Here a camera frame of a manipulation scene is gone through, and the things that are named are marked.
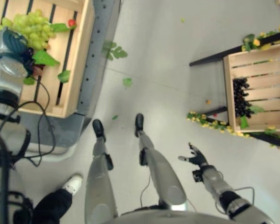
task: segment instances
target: white floor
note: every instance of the white floor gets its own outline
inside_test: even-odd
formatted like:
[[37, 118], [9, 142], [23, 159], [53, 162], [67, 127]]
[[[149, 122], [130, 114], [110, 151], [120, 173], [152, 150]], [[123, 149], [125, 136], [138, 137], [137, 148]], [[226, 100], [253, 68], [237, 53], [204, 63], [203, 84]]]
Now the white floor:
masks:
[[[148, 181], [148, 168], [139, 165], [138, 139], [133, 134], [135, 115], [141, 112], [146, 133], [169, 160], [199, 212], [224, 217], [204, 186], [194, 182], [191, 172], [196, 167], [177, 159], [189, 155], [189, 141], [231, 186], [253, 186], [256, 206], [280, 224], [280, 151], [262, 141], [221, 134], [186, 120], [189, 110], [226, 104], [222, 63], [190, 68], [189, 62], [238, 46], [246, 34], [279, 25], [280, 6], [274, 0], [124, 0], [114, 41], [129, 55], [107, 64], [94, 115], [105, 126], [119, 214], [140, 207], [140, 193]], [[126, 77], [133, 79], [127, 89]], [[89, 125], [72, 158], [43, 162], [39, 168], [19, 162], [27, 195], [35, 204], [71, 174], [87, 176], [94, 142]], [[62, 224], [84, 223], [84, 195], [85, 183]], [[250, 191], [242, 195], [251, 198]], [[156, 204], [157, 199], [151, 184], [144, 193], [144, 205]]]

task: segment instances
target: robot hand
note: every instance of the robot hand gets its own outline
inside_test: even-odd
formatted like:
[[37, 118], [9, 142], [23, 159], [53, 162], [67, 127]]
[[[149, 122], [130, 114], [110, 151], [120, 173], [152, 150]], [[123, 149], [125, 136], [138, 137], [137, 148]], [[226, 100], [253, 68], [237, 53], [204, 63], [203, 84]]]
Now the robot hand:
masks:
[[178, 159], [181, 161], [187, 161], [193, 163], [194, 165], [198, 165], [200, 168], [203, 166], [207, 166], [208, 163], [206, 161], [206, 158], [200, 152], [200, 150], [197, 147], [193, 146], [191, 143], [189, 143], [189, 147], [194, 157], [189, 158], [189, 157], [179, 156]]
[[211, 193], [216, 203], [220, 204], [230, 219], [239, 223], [273, 224], [274, 222], [262, 211], [241, 198], [233, 188], [224, 181], [223, 175], [212, 165], [209, 165], [198, 148], [189, 143], [194, 157], [179, 156], [181, 161], [187, 161], [199, 166], [193, 171], [196, 182], [203, 182], [205, 188]]

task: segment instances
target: leaf on floor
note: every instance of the leaf on floor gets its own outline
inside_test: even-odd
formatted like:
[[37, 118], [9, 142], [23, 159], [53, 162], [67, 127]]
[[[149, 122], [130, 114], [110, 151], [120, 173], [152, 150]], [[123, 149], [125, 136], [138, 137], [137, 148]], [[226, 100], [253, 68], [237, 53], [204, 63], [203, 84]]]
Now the leaf on floor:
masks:
[[112, 42], [110, 45], [110, 49], [107, 54], [107, 58], [109, 60], [113, 60], [113, 57], [116, 59], [127, 57], [127, 52], [122, 49], [121, 46], [118, 46], [117, 43]]
[[133, 84], [132, 78], [124, 78], [123, 79], [123, 85], [127, 87], [131, 87]]

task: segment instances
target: black shoe sole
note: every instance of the black shoe sole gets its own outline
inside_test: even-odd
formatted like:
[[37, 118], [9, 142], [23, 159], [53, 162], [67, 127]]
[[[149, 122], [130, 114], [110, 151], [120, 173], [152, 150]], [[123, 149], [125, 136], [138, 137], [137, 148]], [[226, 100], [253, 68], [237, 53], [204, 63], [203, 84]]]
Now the black shoe sole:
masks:
[[97, 138], [103, 137], [104, 141], [106, 142], [104, 127], [102, 122], [99, 119], [95, 119], [92, 123], [92, 127]]
[[135, 120], [135, 135], [138, 138], [138, 132], [143, 131], [143, 122], [144, 122], [144, 116], [141, 113], [138, 113]]

